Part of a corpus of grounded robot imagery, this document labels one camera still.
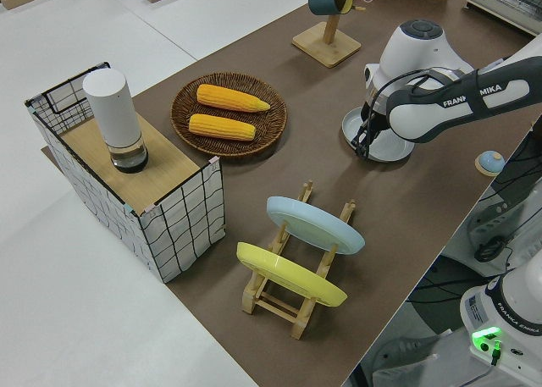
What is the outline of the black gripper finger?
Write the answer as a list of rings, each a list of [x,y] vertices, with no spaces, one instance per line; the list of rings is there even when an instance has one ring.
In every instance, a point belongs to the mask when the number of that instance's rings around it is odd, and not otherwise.
[[[367,131],[365,129],[360,129],[354,136],[354,150],[358,157],[368,156]]]

